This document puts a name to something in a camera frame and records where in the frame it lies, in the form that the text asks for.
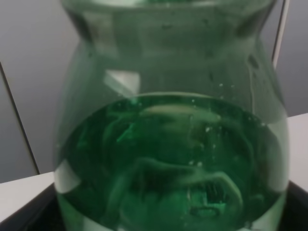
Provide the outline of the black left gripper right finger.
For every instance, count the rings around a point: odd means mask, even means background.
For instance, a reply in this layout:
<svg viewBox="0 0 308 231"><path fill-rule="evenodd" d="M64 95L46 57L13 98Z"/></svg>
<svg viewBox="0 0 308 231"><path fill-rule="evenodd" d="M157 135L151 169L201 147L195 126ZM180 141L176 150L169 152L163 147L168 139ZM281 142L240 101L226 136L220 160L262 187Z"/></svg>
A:
<svg viewBox="0 0 308 231"><path fill-rule="evenodd" d="M308 192L292 181L281 219L282 231L308 231Z"/></svg>

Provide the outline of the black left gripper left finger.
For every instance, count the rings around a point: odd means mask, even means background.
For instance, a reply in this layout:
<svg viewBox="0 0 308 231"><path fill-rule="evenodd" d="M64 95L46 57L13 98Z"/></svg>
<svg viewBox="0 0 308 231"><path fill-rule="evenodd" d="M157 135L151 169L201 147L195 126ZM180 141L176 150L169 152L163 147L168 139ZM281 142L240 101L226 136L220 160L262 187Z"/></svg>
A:
<svg viewBox="0 0 308 231"><path fill-rule="evenodd" d="M0 223L2 231L59 231L60 210L55 186L50 185Z"/></svg>

